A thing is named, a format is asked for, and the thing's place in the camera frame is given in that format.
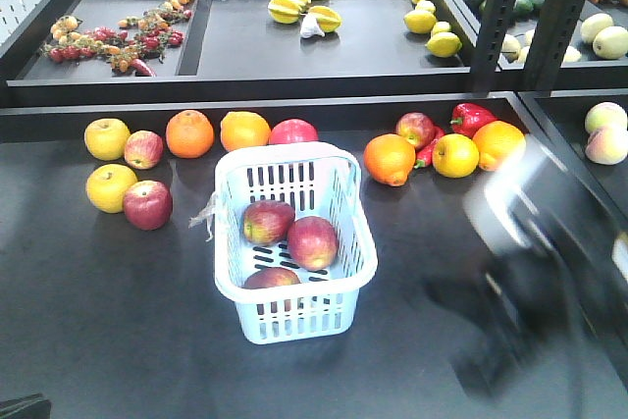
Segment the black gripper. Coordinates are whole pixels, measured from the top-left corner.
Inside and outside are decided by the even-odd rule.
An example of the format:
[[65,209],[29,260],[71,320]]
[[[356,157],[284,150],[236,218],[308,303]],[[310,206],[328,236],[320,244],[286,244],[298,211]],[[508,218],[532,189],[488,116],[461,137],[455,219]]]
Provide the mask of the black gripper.
[[482,333],[475,346],[452,358],[466,393],[500,395],[516,370],[533,364],[538,347],[553,332],[564,333],[568,342],[568,395],[584,392],[579,300],[560,253],[496,257],[464,277],[429,278],[423,288],[431,301]]

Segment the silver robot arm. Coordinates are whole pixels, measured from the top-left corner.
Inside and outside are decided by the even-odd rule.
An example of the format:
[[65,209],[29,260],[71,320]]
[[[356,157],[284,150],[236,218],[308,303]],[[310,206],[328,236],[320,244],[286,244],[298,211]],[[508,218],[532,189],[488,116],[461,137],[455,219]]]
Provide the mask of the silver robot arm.
[[491,257],[470,275],[426,284],[432,300],[482,332],[477,347],[454,358],[463,388],[494,393],[555,331],[570,342],[573,393],[587,339],[625,378],[627,282],[618,256],[626,221],[535,138],[521,160],[482,176],[463,208]]

